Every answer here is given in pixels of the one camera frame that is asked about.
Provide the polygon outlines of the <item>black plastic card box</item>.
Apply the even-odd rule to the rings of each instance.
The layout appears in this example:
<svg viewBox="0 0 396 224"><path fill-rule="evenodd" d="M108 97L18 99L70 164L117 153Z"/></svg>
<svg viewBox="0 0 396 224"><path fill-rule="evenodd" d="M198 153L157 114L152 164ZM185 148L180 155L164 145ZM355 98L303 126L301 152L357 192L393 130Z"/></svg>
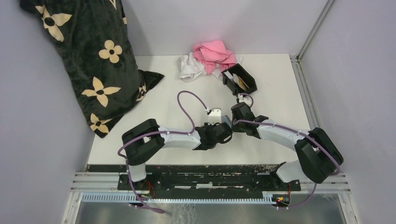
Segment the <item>black plastic card box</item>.
<svg viewBox="0 0 396 224"><path fill-rule="evenodd" d="M255 79L239 63L222 71L221 74L223 85L227 86L234 96L257 91Z"/></svg>

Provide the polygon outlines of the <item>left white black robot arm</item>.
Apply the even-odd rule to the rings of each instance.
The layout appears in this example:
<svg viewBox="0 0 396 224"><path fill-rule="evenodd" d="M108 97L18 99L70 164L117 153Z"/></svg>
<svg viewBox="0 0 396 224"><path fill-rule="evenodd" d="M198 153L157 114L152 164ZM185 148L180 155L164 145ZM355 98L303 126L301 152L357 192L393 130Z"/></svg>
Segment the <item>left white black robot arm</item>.
<svg viewBox="0 0 396 224"><path fill-rule="evenodd" d="M121 139L125 151L129 184L137 190L147 184L145 163L162 148L208 150L217 144L225 144L232 138L232 129L226 123L204 123L193 132L160 126L155 119L148 119L125 132Z"/></svg>

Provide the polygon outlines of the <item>grey leather card holder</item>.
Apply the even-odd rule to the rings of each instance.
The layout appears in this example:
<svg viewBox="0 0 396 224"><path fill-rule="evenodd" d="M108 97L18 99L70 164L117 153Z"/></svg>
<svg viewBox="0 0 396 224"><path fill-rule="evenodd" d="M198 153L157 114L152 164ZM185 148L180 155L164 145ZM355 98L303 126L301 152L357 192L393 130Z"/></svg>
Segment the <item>grey leather card holder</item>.
<svg viewBox="0 0 396 224"><path fill-rule="evenodd" d="M230 128L233 125L231 119L227 115L221 117L221 123L227 124Z"/></svg>

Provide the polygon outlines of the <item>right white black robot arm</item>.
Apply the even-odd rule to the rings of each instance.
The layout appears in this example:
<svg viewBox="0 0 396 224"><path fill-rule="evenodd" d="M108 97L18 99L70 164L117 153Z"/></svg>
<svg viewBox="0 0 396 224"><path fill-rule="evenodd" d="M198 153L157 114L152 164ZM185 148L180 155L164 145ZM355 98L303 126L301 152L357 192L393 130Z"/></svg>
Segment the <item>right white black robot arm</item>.
<svg viewBox="0 0 396 224"><path fill-rule="evenodd" d="M297 160L283 162L271 171L269 183L273 189L282 190L289 182L306 178L321 184L340 173L343 156L323 129L297 130L266 116L256 117L246 103L237 103L231 112L234 132L269 140L296 152Z"/></svg>

